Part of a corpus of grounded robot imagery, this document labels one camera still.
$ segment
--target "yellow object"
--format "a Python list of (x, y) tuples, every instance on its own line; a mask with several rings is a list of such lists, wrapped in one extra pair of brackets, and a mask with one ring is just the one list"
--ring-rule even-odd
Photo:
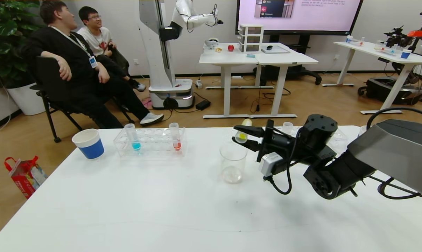
[[(242, 122), (242, 125), (243, 125), (243, 126), (251, 126), (251, 125), (252, 125), (252, 122), (251, 122), (251, 120), (250, 120), (250, 119), (245, 119), (245, 120)], [(247, 135), (247, 134), (245, 134), (245, 133), (243, 133), (243, 132), (238, 131), (238, 132), (236, 133), (236, 135), (234, 136), (234, 138), (235, 138), (236, 142), (238, 142), (238, 143), (240, 143), (240, 144), (243, 144), (243, 143), (247, 142), (247, 140), (248, 140), (248, 135)]]

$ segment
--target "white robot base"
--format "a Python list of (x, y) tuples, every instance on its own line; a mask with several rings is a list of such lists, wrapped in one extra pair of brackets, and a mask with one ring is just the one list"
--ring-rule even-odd
[(191, 79), (177, 79), (175, 87), (153, 88), (149, 87), (150, 99), (154, 110), (164, 109), (164, 100), (168, 97), (178, 103), (180, 110), (190, 109), (194, 106), (194, 89)]

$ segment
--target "man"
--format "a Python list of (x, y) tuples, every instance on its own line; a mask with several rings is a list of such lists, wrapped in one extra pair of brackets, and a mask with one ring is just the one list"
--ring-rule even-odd
[(37, 56), (55, 58), (60, 66), (60, 77), (67, 81), (71, 104), (102, 128), (122, 128), (122, 125), (99, 99), (101, 94), (115, 96), (143, 126), (163, 119), (163, 115), (150, 113), (122, 78), (109, 75), (105, 67), (94, 60), (84, 38), (71, 32), (77, 24), (65, 3), (43, 1), (40, 16), (48, 27), (37, 30), (27, 39), (22, 55), (30, 66), (35, 65)]
[(98, 61), (103, 63), (109, 72), (113, 71), (136, 90), (143, 92), (146, 89), (144, 84), (131, 79), (113, 60), (110, 60), (110, 58), (113, 59), (113, 50), (110, 49), (117, 46), (112, 40), (110, 30), (102, 26), (102, 19), (98, 12), (92, 7), (85, 6), (79, 10), (79, 16), (86, 27), (80, 28), (77, 33), (88, 42)]

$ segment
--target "hand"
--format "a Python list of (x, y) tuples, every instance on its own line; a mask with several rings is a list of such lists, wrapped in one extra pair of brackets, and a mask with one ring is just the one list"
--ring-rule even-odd
[(105, 67), (101, 67), (99, 70), (99, 82), (100, 83), (107, 83), (110, 80), (110, 75), (108, 74)]
[(104, 54), (105, 54), (105, 55), (107, 55), (107, 57), (111, 57), (111, 56), (112, 56), (112, 54), (113, 54), (113, 52), (112, 52), (112, 51), (110, 51), (110, 50), (107, 48), (107, 50), (105, 50)]
[(62, 57), (57, 57), (57, 63), (59, 63), (60, 66), (60, 78), (62, 78), (62, 80), (66, 80), (66, 81), (70, 81), (71, 77), (72, 77), (72, 73), (71, 73), (71, 68), (68, 65), (67, 61), (62, 58)]
[(118, 46), (116, 45), (116, 43), (115, 43), (115, 42), (113, 42), (113, 41), (110, 41), (109, 45), (112, 45), (112, 46), (113, 46), (113, 48), (118, 48)]

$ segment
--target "monitor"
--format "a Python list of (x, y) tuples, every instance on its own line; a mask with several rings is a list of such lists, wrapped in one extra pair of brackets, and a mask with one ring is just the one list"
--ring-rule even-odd
[(238, 0), (240, 24), (264, 25), (266, 34), (351, 34), (363, 0)]

